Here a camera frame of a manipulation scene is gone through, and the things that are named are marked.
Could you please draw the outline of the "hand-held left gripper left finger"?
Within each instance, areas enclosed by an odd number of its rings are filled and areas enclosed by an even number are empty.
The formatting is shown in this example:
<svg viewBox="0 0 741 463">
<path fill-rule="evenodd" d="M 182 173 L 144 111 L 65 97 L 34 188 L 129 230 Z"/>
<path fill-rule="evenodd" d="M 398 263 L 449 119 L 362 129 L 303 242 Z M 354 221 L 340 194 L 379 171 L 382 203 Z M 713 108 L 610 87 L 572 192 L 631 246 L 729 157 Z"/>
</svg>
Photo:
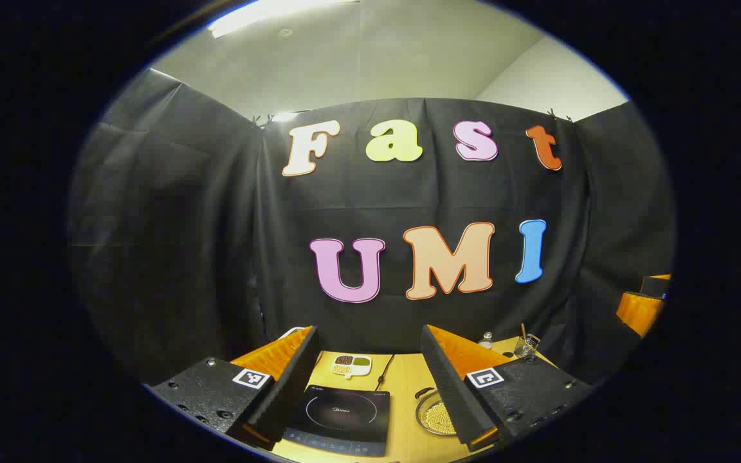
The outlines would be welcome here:
<svg viewBox="0 0 741 463">
<path fill-rule="evenodd" d="M 233 360 L 200 359 L 148 390 L 203 427 L 271 450 L 303 398 L 320 350 L 315 326 L 291 329 Z"/>
</svg>

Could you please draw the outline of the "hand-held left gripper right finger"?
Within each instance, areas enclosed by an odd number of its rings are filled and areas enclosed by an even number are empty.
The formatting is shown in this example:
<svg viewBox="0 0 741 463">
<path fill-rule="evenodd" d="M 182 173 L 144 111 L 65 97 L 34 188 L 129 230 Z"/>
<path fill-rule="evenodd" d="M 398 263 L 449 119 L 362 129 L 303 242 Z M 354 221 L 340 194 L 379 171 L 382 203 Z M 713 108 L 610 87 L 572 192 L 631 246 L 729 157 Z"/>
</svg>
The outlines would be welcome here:
<svg viewBox="0 0 741 463">
<path fill-rule="evenodd" d="M 433 325 L 421 329 L 420 346 L 457 437 L 470 451 L 525 439 L 594 391 L 537 354 L 509 358 Z"/>
</svg>

